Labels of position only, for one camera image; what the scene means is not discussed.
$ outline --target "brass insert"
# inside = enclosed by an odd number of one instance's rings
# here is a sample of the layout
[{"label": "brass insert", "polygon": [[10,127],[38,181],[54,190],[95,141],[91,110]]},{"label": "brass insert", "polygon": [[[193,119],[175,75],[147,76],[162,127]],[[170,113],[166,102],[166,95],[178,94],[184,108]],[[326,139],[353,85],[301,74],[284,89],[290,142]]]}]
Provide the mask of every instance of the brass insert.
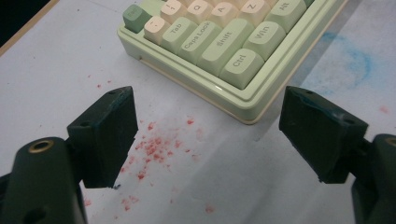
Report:
[{"label": "brass insert", "polygon": [[42,140],[42,141],[33,143],[29,147],[29,152],[30,153],[40,153],[40,152],[50,149],[52,146],[53,146],[52,140]]},{"label": "brass insert", "polygon": [[389,137],[385,139],[385,141],[390,144],[393,147],[396,147],[396,138],[395,137]]}]

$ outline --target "ctrl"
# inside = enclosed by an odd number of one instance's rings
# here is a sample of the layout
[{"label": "ctrl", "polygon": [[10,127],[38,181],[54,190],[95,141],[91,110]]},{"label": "ctrl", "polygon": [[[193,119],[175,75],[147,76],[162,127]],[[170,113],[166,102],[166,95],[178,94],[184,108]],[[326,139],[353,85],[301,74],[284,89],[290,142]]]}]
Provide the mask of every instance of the ctrl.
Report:
[{"label": "ctrl", "polygon": [[250,49],[240,49],[227,62],[219,78],[243,90],[264,65],[260,55]]}]

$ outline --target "red ink stain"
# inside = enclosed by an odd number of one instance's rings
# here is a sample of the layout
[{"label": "red ink stain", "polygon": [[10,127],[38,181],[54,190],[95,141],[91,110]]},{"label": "red ink stain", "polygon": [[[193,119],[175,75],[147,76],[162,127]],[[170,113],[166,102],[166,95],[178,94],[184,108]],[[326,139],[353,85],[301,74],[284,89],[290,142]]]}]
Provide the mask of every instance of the red ink stain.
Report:
[{"label": "red ink stain", "polygon": [[124,210],[128,211],[131,209],[131,205],[137,202],[139,202],[139,199],[130,195],[128,198],[123,198],[121,204],[124,206]]},{"label": "red ink stain", "polygon": [[194,123],[194,118],[189,118],[187,124],[192,125]]},{"label": "red ink stain", "polygon": [[208,213],[208,214],[211,214],[211,213],[214,213],[215,212],[215,208],[212,206],[212,205],[210,205],[210,204],[206,204],[206,208],[205,208],[205,211]]},{"label": "red ink stain", "polygon": [[384,114],[388,114],[389,113],[389,109],[386,106],[384,106],[384,105],[379,107],[379,111],[381,111]]},{"label": "red ink stain", "polygon": [[155,122],[151,122],[151,123],[148,125],[148,130],[149,130],[149,131],[152,130],[152,129],[154,128],[154,124],[155,124]]},{"label": "red ink stain", "polygon": [[90,206],[92,204],[92,202],[91,202],[91,200],[84,200],[84,205],[87,207],[87,206]]},{"label": "red ink stain", "polygon": [[180,148],[180,145],[181,145],[181,141],[176,140],[176,142],[175,142],[175,148]]},{"label": "red ink stain", "polygon": [[130,156],[130,157],[129,157],[129,160],[128,160],[128,163],[129,163],[129,164],[132,164],[132,163],[134,163],[134,161],[135,161],[134,156]]},{"label": "red ink stain", "polygon": [[146,171],[147,171],[147,166],[145,166],[145,168],[143,168],[143,170],[139,171],[139,173],[137,174],[137,178],[139,178],[139,180],[142,180],[143,178],[145,178]]},{"label": "red ink stain", "polygon": [[131,203],[138,203],[139,202],[139,199],[134,197],[134,196],[132,196],[132,195],[129,195],[129,199],[131,200]]}]

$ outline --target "ctrl key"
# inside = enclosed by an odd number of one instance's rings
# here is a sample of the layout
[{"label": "ctrl key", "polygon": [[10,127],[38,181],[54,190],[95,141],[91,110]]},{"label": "ctrl key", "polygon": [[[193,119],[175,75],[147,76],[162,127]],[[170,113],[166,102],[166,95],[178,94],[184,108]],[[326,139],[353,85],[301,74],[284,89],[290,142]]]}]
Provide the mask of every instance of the ctrl key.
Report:
[{"label": "ctrl key", "polygon": [[122,17],[125,23],[125,27],[134,32],[139,33],[146,22],[151,18],[151,16],[140,6],[131,5],[123,13]]},{"label": "ctrl key", "polygon": [[222,69],[219,78],[243,90],[264,65],[260,55],[250,49],[240,49]]}]

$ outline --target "cream keycap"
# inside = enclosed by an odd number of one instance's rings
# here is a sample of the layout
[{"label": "cream keycap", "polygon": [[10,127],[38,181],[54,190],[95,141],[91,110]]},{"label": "cream keycap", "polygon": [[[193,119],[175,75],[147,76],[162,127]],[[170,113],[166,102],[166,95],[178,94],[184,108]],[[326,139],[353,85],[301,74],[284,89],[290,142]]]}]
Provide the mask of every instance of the cream keycap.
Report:
[{"label": "cream keycap", "polygon": [[163,33],[169,28],[170,24],[163,18],[153,16],[145,24],[144,37],[156,45],[161,45]]}]

